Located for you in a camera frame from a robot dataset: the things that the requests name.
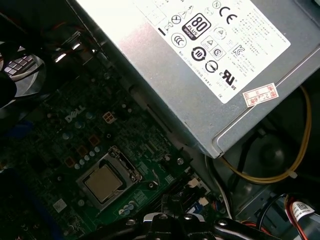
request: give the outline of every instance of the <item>power supply unit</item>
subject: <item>power supply unit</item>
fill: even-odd
[[[222,155],[320,67],[311,0],[77,0],[188,140]]]

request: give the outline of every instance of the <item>fan blade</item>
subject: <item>fan blade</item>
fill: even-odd
[[[0,108],[10,103],[17,93],[17,86],[5,73],[0,72]]]
[[[18,51],[19,48],[20,46],[14,42],[4,42],[0,44],[0,53],[3,58],[3,67],[1,70],[5,69],[10,62],[21,58],[26,54],[26,50]]]

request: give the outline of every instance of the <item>motherboard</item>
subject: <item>motherboard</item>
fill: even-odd
[[[19,198],[34,206],[39,220],[12,217],[7,224],[22,233],[0,233],[0,239],[50,239],[49,231],[54,240],[76,240],[123,217],[156,212],[164,193],[180,194],[185,211],[219,215],[183,149],[166,138],[121,78],[114,67],[79,76],[2,137],[2,174],[20,179]],[[30,233],[40,223],[42,236]]]

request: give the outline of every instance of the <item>yellow wire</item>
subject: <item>yellow wire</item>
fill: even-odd
[[[294,163],[292,166],[285,171],[284,173],[278,175],[278,176],[272,176],[272,177],[253,177],[250,175],[247,175],[245,173],[239,172],[234,166],[232,166],[224,157],[221,157],[220,160],[228,167],[230,168],[235,174],[239,175],[240,177],[253,182],[257,184],[273,184],[280,182],[287,177],[291,175],[292,172],[294,172],[299,165],[301,164],[302,160],[304,159],[304,156],[306,154],[307,148],[308,148],[308,143],[309,143],[309,138],[310,138],[310,133],[311,133],[311,126],[312,126],[312,111],[311,111],[311,102],[309,95],[306,91],[306,89],[303,86],[300,86],[304,97],[306,101],[306,124],[305,124],[305,129],[302,137],[302,142],[300,146],[300,150],[298,153],[298,156],[296,157]]]

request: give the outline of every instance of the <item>80 plus bronze logo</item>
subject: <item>80 plus bronze logo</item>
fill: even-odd
[[[211,23],[201,13],[195,15],[182,27],[182,31],[192,40],[199,38],[211,27]]]

